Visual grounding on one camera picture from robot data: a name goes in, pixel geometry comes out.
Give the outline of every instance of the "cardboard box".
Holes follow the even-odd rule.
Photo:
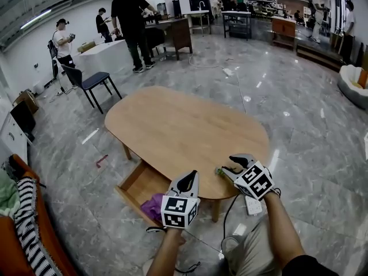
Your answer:
[[[95,46],[96,46],[96,43],[93,41],[93,42],[89,42],[89,43],[84,43],[77,50],[80,53],[84,53],[84,52],[88,51],[89,49],[92,49]]]
[[[18,96],[18,98],[13,102],[13,106],[17,106],[21,101],[25,101],[27,104],[30,112],[34,114],[39,109],[39,105],[33,96],[33,94],[30,91],[24,91],[21,95]]]

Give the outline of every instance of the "navy chair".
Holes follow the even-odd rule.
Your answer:
[[[98,84],[103,83],[106,87],[106,89],[108,90],[108,92],[113,95],[110,91],[110,89],[108,88],[108,86],[106,85],[105,80],[109,79],[111,85],[113,85],[116,94],[121,98],[121,95],[119,93],[119,91],[116,89],[113,81],[110,78],[110,74],[108,72],[98,72],[96,74],[94,74],[93,76],[89,77],[86,80],[82,80],[82,72],[80,70],[77,70],[76,68],[72,68],[72,67],[67,67],[65,65],[62,64],[62,67],[64,69],[64,71],[67,73],[67,76],[69,77],[69,79],[71,79],[79,88],[81,88],[83,90],[83,92],[86,94],[88,100],[90,101],[92,107],[94,108],[94,105],[90,99],[90,97],[87,94],[87,90],[91,93],[92,98],[94,100],[94,102],[96,103],[99,111],[104,114],[104,112],[102,111],[101,107],[99,106],[96,97],[93,95],[92,93],[92,89],[95,88]]]

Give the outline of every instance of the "black t-shirt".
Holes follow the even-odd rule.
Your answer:
[[[146,0],[113,0],[111,17],[117,17],[123,34],[144,28],[142,12],[150,5]]]
[[[104,20],[102,19],[101,15],[98,14],[96,16],[96,26],[97,26],[97,32],[98,33],[109,31],[108,25],[106,25],[106,24],[101,25],[103,22],[104,22]]]
[[[309,255],[301,255],[292,259],[282,270],[282,276],[338,276],[337,273],[322,266]]]

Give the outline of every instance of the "oval table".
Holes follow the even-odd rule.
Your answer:
[[[198,196],[213,201],[216,222],[220,201],[239,192],[229,179],[216,175],[215,168],[236,167],[229,160],[232,154],[253,154],[262,164],[269,158],[269,138],[256,119],[165,87],[146,87],[126,96],[109,110],[105,125],[122,142],[128,159],[129,150],[141,159],[116,190],[154,226],[160,222],[146,216],[140,205],[155,193],[165,193],[183,173],[199,172]]]

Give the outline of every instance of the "white shirt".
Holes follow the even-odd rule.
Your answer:
[[[313,3],[314,8],[316,9],[316,12],[322,14],[322,16],[323,16],[323,10],[318,10],[316,8],[316,4],[319,4],[320,7],[322,7],[322,4],[324,4],[324,0],[312,0],[312,3]]]
[[[64,45],[59,45],[58,41],[61,39],[66,39],[68,35],[65,30],[57,30],[53,35],[53,43],[57,48],[57,58],[64,58],[70,54],[70,43],[65,43]]]
[[[352,22],[355,24],[355,16],[354,16],[353,11],[349,12],[349,14],[347,15],[346,22],[345,22],[345,25],[344,25],[344,31],[345,32],[347,32],[347,30],[349,30],[350,24]],[[351,32],[349,33],[350,36],[354,35],[354,29],[355,29],[355,27],[353,26],[352,29],[351,29]]]

